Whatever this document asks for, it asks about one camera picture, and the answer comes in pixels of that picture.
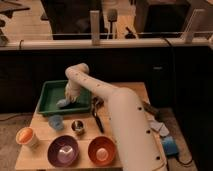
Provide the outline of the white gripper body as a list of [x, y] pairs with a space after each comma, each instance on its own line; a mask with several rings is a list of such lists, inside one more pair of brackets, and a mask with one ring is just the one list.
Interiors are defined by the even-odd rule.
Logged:
[[69, 84], [65, 87], [65, 98], [70, 102], [75, 102], [77, 98], [80, 96], [80, 88], [79, 87], [71, 87]]

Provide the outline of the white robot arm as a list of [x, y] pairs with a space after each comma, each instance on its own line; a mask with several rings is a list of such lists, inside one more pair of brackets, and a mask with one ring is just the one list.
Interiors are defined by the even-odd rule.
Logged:
[[130, 88], [95, 79], [88, 72], [85, 63], [68, 67], [67, 91], [74, 100], [84, 87], [105, 101], [123, 171], [167, 171], [139, 96]]

